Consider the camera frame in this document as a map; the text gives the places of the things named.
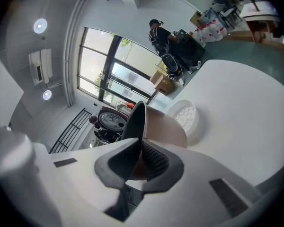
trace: white bowl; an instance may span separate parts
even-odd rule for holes
[[[197,139],[197,126],[199,114],[197,108],[188,100],[180,100],[172,105],[167,115],[174,118],[184,129],[188,145],[192,145]]]

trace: round light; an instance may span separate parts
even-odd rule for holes
[[[43,93],[43,99],[44,100],[48,100],[52,97],[52,92],[50,90],[46,90],[44,93]]]
[[[41,34],[46,30],[46,27],[47,21],[44,18],[40,18],[34,23],[34,32]]]

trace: black window frame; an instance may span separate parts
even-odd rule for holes
[[[145,73],[139,71],[138,69],[132,67],[131,65],[115,58],[115,54],[118,50],[118,47],[119,47],[119,44],[121,42],[121,40],[123,39],[123,37],[121,36],[118,36],[118,35],[115,35],[114,34],[114,37],[113,37],[113,40],[110,44],[110,47],[108,49],[108,52],[107,54],[106,53],[103,53],[103,52],[100,52],[100,51],[97,51],[96,49],[93,49],[93,48],[90,48],[88,46],[85,46],[84,43],[85,43],[85,39],[86,39],[86,36],[87,36],[87,33],[88,33],[88,29],[95,29],[95,28],[90,28],[90,27],[86,27],[84,29],[84,33],[83,33],[83,37],[82,37],[82,41],[81,41],[81,44],[80,44],[80,51],[79,51],[79,61],[78,61],[78,74],[77,74],[77,81],[78,81],[78,89],[87,93],[88,95],[90,95],[91,97],[93,98],[96,98],[97,100],[99,100],[100,102],[103,102],[107,105],[110,105],[112,106],[110,103],[106,102],[104,100],[104,93],[105,92],[108,92],[112,95],[115,95],[116,97],[119,97],[120,99],[126,101],[126,102],[129,102],[129,103],[133,103],[133,104],[136,104],[136,102],[132,101],[131,99],[111,90],[108,88],[108,85],[109,85],[109,82],[110,80],[113,80],[115,81],[116,83],[124,86],[125,88],[127,88],[128,90],[134,92],[134,93],[137,93],[139,95],[141,95],[142,97],[145,97],[148,99],[148,101],[146,102],[146,104],[148,105],[151,100],[156,96],[156,94],[158,93],[156,90],[154,91],[154,93],[152,95],[140,90],[139,88],[127,83],[126,81],[122,80],[122,79],[119,79],[118,77],[116,76],[113,76],[111,74],[112,72],[112,69],[114,67],[114,63],[118,63],[122,66],[124,66],[125,68],[131,70],[132,72],[138,74],[139,76],[142,76],[144,78],[146,78],[147,80],[150,79],[150,76],[146,75]],[[103,31],[103,32],[106,32],[106,33],[110,33],[110,32],[107,32],[107,31],[104,31],[104,30],[100,30],[100,29],[95,29],[95,30],[99,30],[99,31]],[[103,79],[101,79],[100,81],[100,85],[96,84],[95,82],[87,79],[86,77],[80,75],[80,69],[81,69],[81,60],[82,60],[82,54],[83,54],[83,49],[88,49],[88,50],[91,50],[91,51],[94,51],[94,52],[97,52],[97,53],[100,53],[104,56],[106,56],[106,60],[105,60],[105,63],[104,63],[104,67],[103,67],[103,74],[104,74],[104,77],[102,77]],[[80,78],[87,81],[88,83],[91,83],[92,85],[96,86],[99,88],[99,94],[98,94],[98,97],[96,95],[93,95],[92,93],[88,92],[87,90],[83,89],[80,87]]]

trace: desk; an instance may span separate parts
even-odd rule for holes
[[[266,30],[269,33],[268,39],[270,40],[271,29],[268,21],[281,22],[279,14],[273,7],[273,5],[268,1],[256,2],[256,5],[260,11],[256,10],[253,3],[245,4],[240,13],[240,17],[243,17],[245,19],[254,42],[257,42],[255,38],[255,32],[262,31],[257,29],[258,23],[255,23],[256,21],[260,21],[266,24]]]
[[[204,129],[190,150],[216,159],[253,186],[284,166],[284,86],[269,75],[209,60],[173,102],[181,99],[195,104]]]

